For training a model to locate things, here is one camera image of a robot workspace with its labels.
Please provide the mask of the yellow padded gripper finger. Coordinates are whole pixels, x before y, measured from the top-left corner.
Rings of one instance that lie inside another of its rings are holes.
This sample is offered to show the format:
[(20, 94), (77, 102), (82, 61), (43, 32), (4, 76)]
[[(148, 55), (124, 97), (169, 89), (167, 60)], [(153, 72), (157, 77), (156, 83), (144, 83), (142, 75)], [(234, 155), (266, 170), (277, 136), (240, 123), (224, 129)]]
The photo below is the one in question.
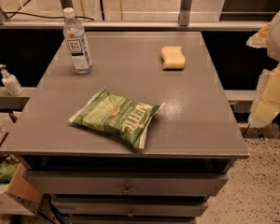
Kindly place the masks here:
[(256, 97), (250, 108), (248, 123), (263, 128), (280, 113), (280, 63), (270, 71), (264, 69), (259, 76)]

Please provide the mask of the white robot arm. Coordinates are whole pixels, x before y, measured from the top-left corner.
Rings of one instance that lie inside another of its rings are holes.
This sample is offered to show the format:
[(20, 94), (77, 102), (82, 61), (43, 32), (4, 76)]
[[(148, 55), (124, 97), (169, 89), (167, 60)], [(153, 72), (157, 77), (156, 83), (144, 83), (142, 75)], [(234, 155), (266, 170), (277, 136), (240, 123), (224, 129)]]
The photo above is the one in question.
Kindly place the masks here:
[(264, 69), (256, 88), (256, 97), (250, 108), (248, 123), (253, 128), (263, 128), (280, 113), (280, 10), (246, 44), (255, 49), (266, 48), (267, 55), (278, 61), (272, 70)]

